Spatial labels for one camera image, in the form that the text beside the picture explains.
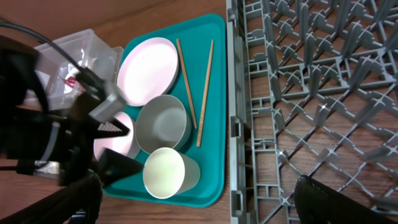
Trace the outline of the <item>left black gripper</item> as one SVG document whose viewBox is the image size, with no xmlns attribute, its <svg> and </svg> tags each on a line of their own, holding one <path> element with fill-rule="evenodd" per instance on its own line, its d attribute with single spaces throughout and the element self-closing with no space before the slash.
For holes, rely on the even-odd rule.
<svg viewBox="0 0 398 224">
<path fill-rule="evenodd" d="M 47 146 L 52 142 L 54 146 L 45 161 L 60 163 L 59 185 L 66 186 L 84 178 L 91 165 L 94 139 L 123 137 L 130 132 L 117 119 L 100 125 L 92 119 L 89 112 L 99 104 L 99 99 L 83 93 L 77 97 L 66 116 L 17 107 L 16 172 L 34 175 L 40 168 L 35 163 L 43 161 Z M 98 161 L 98 175 L 103 187 L 107 187 L 139 173 L 143 167 L 140 162 L 106 148 Z"/>
</svg>

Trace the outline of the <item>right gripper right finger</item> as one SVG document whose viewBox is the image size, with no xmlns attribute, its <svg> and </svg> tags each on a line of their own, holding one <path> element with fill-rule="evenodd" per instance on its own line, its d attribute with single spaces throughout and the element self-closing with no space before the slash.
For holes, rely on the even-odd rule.
<svg viewBox="0 0 398 224">
<path fill-rule="evenodd" d="M 307 175 L 297 180 L 294 204 L 301 223 L 396 224 Z"/>
</svg>

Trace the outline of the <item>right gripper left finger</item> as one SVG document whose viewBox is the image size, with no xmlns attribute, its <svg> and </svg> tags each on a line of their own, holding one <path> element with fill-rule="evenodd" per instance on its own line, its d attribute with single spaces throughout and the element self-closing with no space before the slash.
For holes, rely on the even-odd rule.
<svg viewBox="0 0 398 224">
<path fill-rule="evenodd" d="M 1 223 L 95 223 L 102 199 L 100 178 L 91 173 L 1 219 Z"/>
</svg>

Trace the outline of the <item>pink bowl with rice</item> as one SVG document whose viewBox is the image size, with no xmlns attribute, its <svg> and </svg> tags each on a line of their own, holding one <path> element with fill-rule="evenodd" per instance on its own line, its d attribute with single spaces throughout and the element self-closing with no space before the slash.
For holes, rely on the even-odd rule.
<svg viewBox="0 0 398 224">
<path fill-rule="evenodd" d="M 115 118 L 127 126 L 130 131 L 126 136 L 95 139 L 93 149 L 97 160 L 101 157 L 106 148 L 116 151 L 131 159 L 135 159 L 141 151 L 134 135 L 135 121 L 131 119 L 128 114 L 123 112 L 116 114 Z"/>
</svg>

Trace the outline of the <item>grey-green bowl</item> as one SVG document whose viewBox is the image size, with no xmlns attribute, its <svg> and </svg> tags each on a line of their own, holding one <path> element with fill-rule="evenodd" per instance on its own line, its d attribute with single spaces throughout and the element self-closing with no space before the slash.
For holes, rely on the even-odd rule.
<svg viewBox="0 0 398 224">
<path fill-rule="evenodd" d="M 180 150 L 191 131 L 192 122 L 183 103 L 172 95 L 153 98 L 136 119 L 137 143 L 148 154 L 162 147 Z"/>
</svg>

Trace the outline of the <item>white paper cup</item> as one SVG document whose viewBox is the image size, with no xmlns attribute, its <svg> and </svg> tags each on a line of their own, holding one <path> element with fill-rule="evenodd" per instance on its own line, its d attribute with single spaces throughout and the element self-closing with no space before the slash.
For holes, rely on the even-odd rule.
<svg viewBox="0 0 398 224">
<path fill-rule="evenodd" d="M 200 177 L 200 167 L 195 160 L 169 147 L 150 154 L 143 169 L 146 190 L 162 200 L 194 188 Z"/>
</svg>

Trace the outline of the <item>red snack wrapper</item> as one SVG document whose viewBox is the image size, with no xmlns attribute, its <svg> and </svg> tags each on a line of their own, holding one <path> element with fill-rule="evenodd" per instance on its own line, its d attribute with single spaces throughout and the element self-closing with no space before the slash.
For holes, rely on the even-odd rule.
<svg viewBox="0 0 398 224">
<path fill-rule="evenodd" d="M 72 89 L 76 89 L 78 91 L 84 90 L 84 88 L 77 82 L 75 77 L 68 77 L 67 79 L 63 79 L 63 82 L 66 86 L 69 86 Z"/>
</svg>

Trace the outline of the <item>pink round plate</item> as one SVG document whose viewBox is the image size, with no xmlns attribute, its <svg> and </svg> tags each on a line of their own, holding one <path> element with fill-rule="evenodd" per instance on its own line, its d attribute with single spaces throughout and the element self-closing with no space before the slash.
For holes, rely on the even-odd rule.
<svg viewBox="0 0 398 224">
<path fill-rule="evenodd" d="M 117 86 L 130 106 L 144 106 L 167 93 L 178 75 L 179 59 L 174 44 L 154 37 L 134 47 L 119 69 Z"/>
</svg>

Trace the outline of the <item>wooden chopstick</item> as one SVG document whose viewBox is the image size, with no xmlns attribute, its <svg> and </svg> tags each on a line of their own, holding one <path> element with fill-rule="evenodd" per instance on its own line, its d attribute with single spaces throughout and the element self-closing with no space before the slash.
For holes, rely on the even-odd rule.
<svg viewBox="0 0 398 224">
<path fill-rule="evenodd" d="M 204 91 L 203 91 L 203 99 L 202 99 L 201 113 L 200 113 L 200 125 L 199 125 L 198 136 L 197 136 L 197 147 L 201 146 L 201 140 L 202 140 L 202 136 L 203 136 L 206 102 L 207 102 L 208 89 L 209 89 L 209 84 L 210 84 L 211 65 L 212 65 L 212 60 L 213 60 L 213 49 L 214 49 L 214 40 L 211 41 L 210 53 L 209 53 L 208 63 L 207 63 L 207 68 L 206 68 L 205 86 L 204 86 Z"/>
<path fill-rule="evenodd" d="M 195 108 L 194 108 L 194 104 L 193 104 L 192 93 L 190 90 L 190 85 L 189 85 L 189 81 L 188 81 L 188 76 L 187 76 L 185 61 L 184 61 L 184 57 L 183 57 L 182 47 L 180 44 L 180 39 L 176 39 L 176 43 L 177 43 L 178 56 L 179 56 L 180 64 L 181 64 L 181 68 L 182 68 L 185 88 L 186 88 L 186 92 L 187 92 L 188 102 L 190 105 L 190 111 L 191 111 L 191 115 L 192 115 L 193 125 L 194 125 L 195 129 L 198 129 L 197 119 L 195 116 Z"/>
</svg>

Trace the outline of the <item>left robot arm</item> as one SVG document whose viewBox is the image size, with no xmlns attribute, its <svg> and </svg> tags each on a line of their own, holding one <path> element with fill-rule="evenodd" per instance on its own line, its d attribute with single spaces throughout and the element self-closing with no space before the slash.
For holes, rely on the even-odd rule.
<svg viewBox="0 0 398 224">
<path fill-rule="evenodd" d="M 140 172 L 140 162 L 110 149 L 93 159 L 96 139 L 130 132 L 115 118 L 121 109 L 115 86 L 84 68 L 77 80 L 87 90 L 66 115 L 53 114 L 34 70 L 38 60 L 36 49 L 1 37 L 1 152 L 19 161 L 16 170 L 30 174 L 37 161 L 59 162 L 61 186 L 90 172 L 98 174 L 104 186 Z"/>
</svg>

